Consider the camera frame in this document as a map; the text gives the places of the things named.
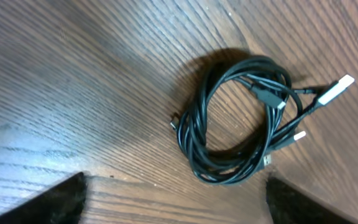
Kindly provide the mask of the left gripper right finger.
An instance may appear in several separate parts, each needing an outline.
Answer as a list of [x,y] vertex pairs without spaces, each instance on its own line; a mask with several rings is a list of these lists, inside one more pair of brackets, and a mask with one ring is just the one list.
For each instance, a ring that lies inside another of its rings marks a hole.
[[273,176],[266,181],[266,203],[274,224],[358,223],[358,219],[349,214]]

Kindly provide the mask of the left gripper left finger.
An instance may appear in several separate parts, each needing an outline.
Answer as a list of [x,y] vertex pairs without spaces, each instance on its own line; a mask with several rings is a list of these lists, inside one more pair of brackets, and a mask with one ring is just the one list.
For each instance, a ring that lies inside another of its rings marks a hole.
[[78,172],[1,214],[0,224],[79,224],[87,193],[87,178]]

